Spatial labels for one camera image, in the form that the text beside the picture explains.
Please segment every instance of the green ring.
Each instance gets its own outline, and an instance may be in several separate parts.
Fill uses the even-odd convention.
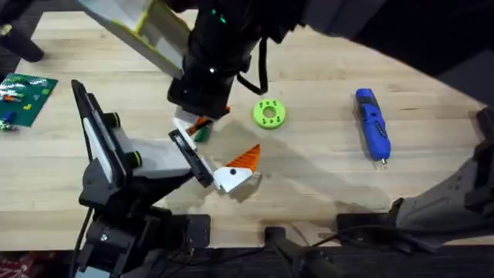
[[[274,117],[264,116],[264,110],[269,109],[269,107],[274,110]],[[260,127],[274,129],[280,127],[285,121],[286,109],[279,100],[264,99],[255,104],[254,109],[252,109],[252,117]]]

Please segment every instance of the orange object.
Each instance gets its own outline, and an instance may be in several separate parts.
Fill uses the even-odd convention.
[[[235,160],[227,163],[227,167],[250,168],[252,172],[257,168],[259,157],[261,156],[261,145],[257,144],[250,150],[239,155]]]

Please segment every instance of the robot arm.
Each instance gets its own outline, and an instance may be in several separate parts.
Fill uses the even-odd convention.
[[[184,75],[180,81],[174,80],[168,92],[172,103],[195,114],[220,118],[234,77],[249,68],[253,46],[263,38],[281,43],[297,25],[308,25],[324,35],[342,36],[376,49],[494,105],[494,97],[487,93],[494,85],[494,42],[486,28],[492,25],[491,2],[164,1],[175,11],[198,7],[184,57]],[[213,10],[221,13],[227,23],[213,15]],[[259,69],[260,74],[266,71],[261,66]]]

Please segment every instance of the white object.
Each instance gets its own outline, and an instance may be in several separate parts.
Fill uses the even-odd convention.
[[[215,171],[213,177],[216,187],[229,193],[247,181],[253,174],[249,168],[220,167]]]

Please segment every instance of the green 3d printed part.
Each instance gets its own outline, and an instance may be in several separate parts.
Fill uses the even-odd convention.
[[[254,121],[262,128],[280,127],[285,121],[286,110],[283,103],[274,99],[260,100],[252,111]]]

